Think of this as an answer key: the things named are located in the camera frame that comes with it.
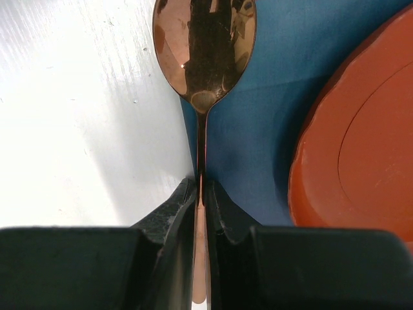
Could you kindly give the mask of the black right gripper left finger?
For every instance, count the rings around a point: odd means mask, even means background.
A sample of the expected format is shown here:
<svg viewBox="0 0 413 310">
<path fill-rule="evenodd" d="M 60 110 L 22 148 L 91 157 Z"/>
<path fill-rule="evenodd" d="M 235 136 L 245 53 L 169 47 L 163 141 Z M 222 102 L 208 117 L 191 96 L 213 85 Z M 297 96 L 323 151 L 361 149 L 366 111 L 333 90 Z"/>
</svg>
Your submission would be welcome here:
<svg viewBox="0 0 413 310">
<path fill-rule="evenodd" d="M 2 309 L 190 309 L 196 186 L 131 227 L 1 230 Z"/>
</svg>

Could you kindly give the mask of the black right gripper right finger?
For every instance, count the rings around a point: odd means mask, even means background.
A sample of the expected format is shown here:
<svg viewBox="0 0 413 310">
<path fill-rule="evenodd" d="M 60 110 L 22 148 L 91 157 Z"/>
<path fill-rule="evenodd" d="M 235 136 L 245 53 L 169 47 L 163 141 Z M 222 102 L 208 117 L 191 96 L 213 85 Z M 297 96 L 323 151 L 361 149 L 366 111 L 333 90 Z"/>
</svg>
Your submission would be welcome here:
<svg viewBox="0 0 413 310">
<path fill-rule="evenodd" d="M 264 226 L 205 189 L 209 309 L 411 309 L 412 255 L 365 229 Z"/>
</svg>

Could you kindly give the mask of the blue patterned placemat cloth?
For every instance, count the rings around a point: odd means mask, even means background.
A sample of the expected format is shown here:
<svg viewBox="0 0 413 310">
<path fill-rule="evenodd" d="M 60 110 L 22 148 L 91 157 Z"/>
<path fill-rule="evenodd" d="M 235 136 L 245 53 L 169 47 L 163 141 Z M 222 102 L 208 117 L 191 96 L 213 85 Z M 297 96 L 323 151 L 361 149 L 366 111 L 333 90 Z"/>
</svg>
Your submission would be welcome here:
<svg viewBox="0 0 413 310">
<path fill-rule="evenodd" d="M 206 174 L 260 224 L 290 226 L 288 174 L 303 122 L 350 53 L 408 5 L 258 1 L 254 53 L 210 111 Z"/>
</svg>

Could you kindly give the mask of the red round plate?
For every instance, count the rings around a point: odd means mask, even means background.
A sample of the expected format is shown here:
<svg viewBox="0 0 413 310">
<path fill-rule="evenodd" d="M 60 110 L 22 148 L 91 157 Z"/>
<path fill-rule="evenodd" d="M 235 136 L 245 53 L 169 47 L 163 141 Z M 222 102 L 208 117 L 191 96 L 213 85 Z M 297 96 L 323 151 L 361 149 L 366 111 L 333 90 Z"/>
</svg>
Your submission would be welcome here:
<svg viewBox="0 0 413 310">
<path fill-rule="evenodd" d="M 288 206 L 304 227 L 383 229 L 412 242 L 412 7 L 341 64 L 305 122 Z"/>
</svg>

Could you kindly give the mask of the copper spoon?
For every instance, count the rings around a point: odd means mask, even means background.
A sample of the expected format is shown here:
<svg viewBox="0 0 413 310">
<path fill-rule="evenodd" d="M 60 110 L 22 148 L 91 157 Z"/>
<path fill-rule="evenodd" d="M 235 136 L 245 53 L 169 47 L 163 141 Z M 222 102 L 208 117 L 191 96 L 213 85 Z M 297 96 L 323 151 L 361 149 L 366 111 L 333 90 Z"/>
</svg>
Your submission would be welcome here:
<svg viewBox="0 0 413 310">
<path fill-rule="evenodd" d="M 210 292 L 205 202 L 207 121 L 246 70 L 257 32 L 255 1 L 156 1 L 152 33 L 159 67 L 197 118 L 192 301 Z"/>
</svg>

